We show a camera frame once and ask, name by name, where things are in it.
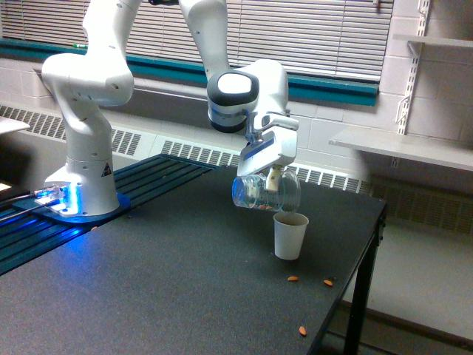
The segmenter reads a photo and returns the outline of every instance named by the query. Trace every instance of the shelf bracket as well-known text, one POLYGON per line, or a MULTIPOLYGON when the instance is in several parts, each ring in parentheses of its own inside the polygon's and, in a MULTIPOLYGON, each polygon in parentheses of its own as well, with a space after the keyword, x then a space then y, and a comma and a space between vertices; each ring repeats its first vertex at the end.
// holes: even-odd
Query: shelf bracket
POLYGON ((411 52, 412 57, 414 58, 420 58, 421 57, 421 52, 423 48, 422 43, 415 43, 412 41, 407 41, 407 46, 409 48, 409 51, 411 52))
MULTIPOLYGON (((421 14, 419 18, 419 25, 417 30, 417 36, 424 36, 427 26, 427 19, 429 16, 429 8, 430 8, 430 1, 431 0, 419 0, 418 2, 418 11, 421 14)), ((409 51, 411 52, 411 67, 409 71, 409 77, 407 79, 407 86, 406 92, 404 93, 404 97, 398 103, 398 109, 396 111, 395 122, 398 125, 398 134, 405 135, 406 128, 407 128, 407 121, 409 120, 409 112, 411 108, 411 101, 414 97, 414 88, 415 88, 415 81, 417 79, 418 74, 418 67, 421 61, 422 55, 422 44, 416 44, 412 41, 407 41, 407 46, 409 51)), ((392 157, 391 160, 391 167, 397 168, 400 162, 400 158, 392 157)))

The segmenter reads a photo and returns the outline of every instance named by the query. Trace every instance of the clear plastic cup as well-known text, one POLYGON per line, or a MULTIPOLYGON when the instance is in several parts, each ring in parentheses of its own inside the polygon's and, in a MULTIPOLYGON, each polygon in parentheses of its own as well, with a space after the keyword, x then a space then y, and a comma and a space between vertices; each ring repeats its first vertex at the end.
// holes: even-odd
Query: clear plastic cup
POLYGON ((237 176, 232 186, 232 198, 238 207, 267 211, 293 212, 301 201, 301 185, 296 174, 287 170, 279 179, 276 192, 267 190, 263 174, 237 176))

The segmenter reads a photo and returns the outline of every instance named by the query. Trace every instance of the table leg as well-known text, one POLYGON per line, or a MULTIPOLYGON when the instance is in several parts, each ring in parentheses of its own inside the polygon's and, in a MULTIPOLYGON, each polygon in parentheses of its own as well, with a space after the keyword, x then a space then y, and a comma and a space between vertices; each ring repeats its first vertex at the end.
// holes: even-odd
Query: table leg
POLYGON ((348 321, 347 337, 345 338, 345 355, 356 355, 361 338, 361 330, 367 310, 368 294, 370 293, 372 272, 375 266, 376 251, 379 244, 379 226, 376 228, 375 237, 372 239, 367 253, 364 255, 358 274, 356 276, 355 290, 353 292, 350 319, 348 321))

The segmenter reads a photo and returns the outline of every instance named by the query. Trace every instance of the window sill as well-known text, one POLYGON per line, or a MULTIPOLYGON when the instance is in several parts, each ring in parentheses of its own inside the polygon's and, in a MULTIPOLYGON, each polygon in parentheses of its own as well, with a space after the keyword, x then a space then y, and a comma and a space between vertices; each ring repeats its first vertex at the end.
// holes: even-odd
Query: window sill
MULTIPOLYGON (((65 47, 56 44, 19 41, 0 38, 0 55, 16 58, 46 59, 58 53, 85 54, 85 49, 65 47)), ((153 76, 159 79, 187 81, 205 84, 202 64, 128 55, 130 70, 135 75, 153 76)), ((303 75, 289 75, 289 96, 295 101, 336 101, 346 104, 375 106, 378 97, 377 84, 365 84, 328 78, 313 78, 303 75)))

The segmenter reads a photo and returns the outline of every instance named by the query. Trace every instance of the black table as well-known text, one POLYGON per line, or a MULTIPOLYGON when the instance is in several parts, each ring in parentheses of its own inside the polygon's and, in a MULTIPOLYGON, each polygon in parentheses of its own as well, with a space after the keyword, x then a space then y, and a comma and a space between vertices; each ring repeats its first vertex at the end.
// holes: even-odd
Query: black table
POLYGON ((1 276, 0 348, 309 354, 358 269, 345 345, 355 354, 385 203, 304 184, 310 225, 299 260, 285 262, 273 214, 234 207, 234 176, 208 172, 1 276))
POLYGON ((4 180, 0 180, 0 184, 4 183, 7 186, 11 186, 9 189, 1 190, 0 191, 0 202, 8 200, 10 198, 22 196, 22 195, 28 195, 30 193, 29 190, 25 189, 24 187, 18 186, 18 185, 13 185, 12 183, 9 183, 4 180))

